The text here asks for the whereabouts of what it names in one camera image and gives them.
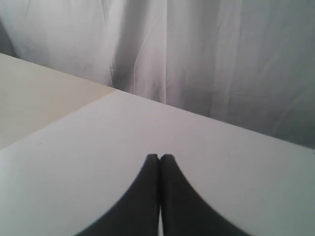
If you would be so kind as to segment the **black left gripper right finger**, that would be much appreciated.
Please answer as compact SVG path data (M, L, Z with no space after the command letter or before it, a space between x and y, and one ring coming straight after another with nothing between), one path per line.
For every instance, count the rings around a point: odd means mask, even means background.
M159 161L160 207L165 236L242 236L244 231L212 209L190 185L175 157Z

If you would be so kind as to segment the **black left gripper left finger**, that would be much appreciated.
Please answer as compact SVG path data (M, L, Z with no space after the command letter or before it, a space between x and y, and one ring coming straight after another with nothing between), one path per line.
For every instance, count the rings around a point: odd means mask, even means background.
M122 197L78 235L157 236L159 209L159 158L149 154Z

